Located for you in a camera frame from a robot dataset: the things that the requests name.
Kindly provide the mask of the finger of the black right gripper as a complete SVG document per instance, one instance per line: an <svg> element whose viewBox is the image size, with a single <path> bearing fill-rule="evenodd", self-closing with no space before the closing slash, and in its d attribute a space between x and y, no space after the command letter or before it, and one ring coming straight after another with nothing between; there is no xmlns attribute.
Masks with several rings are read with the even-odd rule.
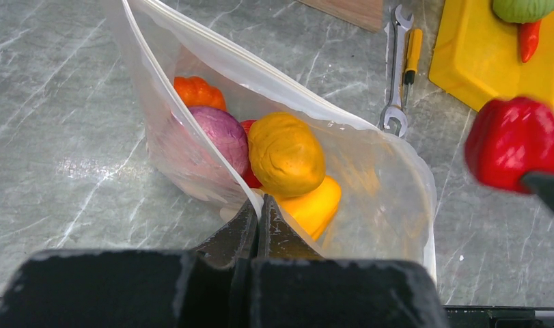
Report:
<svg viewBox="0 0 554 328"><path fill-rule="evenodd" d="M538 196L554 214L554 174L539 171L528 172L521 178L521 184Z"/></svg>

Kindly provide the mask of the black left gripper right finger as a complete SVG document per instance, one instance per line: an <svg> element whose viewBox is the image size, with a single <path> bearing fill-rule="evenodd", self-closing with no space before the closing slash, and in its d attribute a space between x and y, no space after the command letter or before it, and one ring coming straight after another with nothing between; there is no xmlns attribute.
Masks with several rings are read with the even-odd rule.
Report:
<svg viewBox="0 0 554 328"><path fill-rule="evenodd" d="M448 327L416 262L269 258L251 263L252 327Z"/></svg>

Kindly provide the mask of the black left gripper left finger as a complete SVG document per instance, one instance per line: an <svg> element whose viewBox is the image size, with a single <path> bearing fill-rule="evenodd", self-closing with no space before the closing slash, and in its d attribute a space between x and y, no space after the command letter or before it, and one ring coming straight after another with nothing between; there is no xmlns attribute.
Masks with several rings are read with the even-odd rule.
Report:
<svg viewBox="0 0 554 328"><path fill-rule="evenodd" d="M0 327L244 327L257 241L245 202L192 249L40 251L0 299Z"/></svg>

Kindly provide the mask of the yellow bell pepper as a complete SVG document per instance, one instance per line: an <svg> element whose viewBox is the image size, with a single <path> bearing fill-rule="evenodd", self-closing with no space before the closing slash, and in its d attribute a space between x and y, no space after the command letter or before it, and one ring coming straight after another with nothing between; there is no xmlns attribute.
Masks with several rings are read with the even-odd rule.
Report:
<svg viewBox="0 0 554 328"><path fill-rule="evenodd" d="M314 240L326 230L337 213L342 188L335 179L314 177L264 177L261 190L273 196L284 210Z"/></svg>

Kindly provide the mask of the red apple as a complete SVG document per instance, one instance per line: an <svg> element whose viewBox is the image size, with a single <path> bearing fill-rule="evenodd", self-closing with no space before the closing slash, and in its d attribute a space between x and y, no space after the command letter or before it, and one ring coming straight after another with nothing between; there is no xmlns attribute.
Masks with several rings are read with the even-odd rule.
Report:
<svg viewBox="0 0 554 328"><path fill-rule="evenodd" d="M256 120L245 120L242 121L240 124L243 127L246 136L249 136L249 131L253 123L255 123ZM247 183L248 187L259 189L262 184L261 182L256 178L255 174L252 171L251 166L247 168L247 171L243 174L243 180Z"/></svg>

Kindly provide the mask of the yellow potato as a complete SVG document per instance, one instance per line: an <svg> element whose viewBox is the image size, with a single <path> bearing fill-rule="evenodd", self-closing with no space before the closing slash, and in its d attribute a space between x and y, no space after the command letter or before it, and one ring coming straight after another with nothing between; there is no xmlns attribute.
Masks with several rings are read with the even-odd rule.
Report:
<svg viewBox="0 0 554 328"><path fill-rule="evenodd" d="M249 161L262 186L282 197L305 195L324 180L326 161L307 123L286 112L275 112L249 128Z"/></svg>

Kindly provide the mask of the clear spotted zip top bag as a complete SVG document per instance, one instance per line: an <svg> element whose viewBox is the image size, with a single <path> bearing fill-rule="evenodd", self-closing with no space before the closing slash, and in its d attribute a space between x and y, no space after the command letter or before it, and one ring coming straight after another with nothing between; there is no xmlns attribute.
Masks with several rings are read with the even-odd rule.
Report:
<svg viewBox="0 0 554 328"><path fill-rule="evenodd" d="M314 243L328 258L413 260L436 274L437 193L425 161L405 140L317 96L259 57L161 1L103 1L107 22L144 112L148 153L187 195L228 220L249 188L177 95L179 76L219 88L238 119L286 111L306 122L342 189L339 210Z"/></svg>

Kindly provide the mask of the purple onion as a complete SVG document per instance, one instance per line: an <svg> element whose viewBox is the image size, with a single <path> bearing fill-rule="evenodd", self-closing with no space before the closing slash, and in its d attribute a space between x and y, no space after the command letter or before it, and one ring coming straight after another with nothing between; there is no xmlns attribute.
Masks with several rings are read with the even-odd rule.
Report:
<svg viewBox="0 0 554 328"><path fill-rule="evenodd" d="M242 176L249 168L249 148L247 134L240 122L228 112L214 107L192 106L189 111L213 145Z"/></svg>

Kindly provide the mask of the orange pumpkin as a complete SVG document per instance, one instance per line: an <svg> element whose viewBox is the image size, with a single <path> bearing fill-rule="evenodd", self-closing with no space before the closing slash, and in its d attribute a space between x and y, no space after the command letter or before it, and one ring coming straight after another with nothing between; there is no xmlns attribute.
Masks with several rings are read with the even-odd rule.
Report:
<svg viewBox="0 0 554 328"><path fill-rule="evenodd" d="M227 111L221 90L201 77L174 77L173 87L187 107L207 106Z"/></svg>

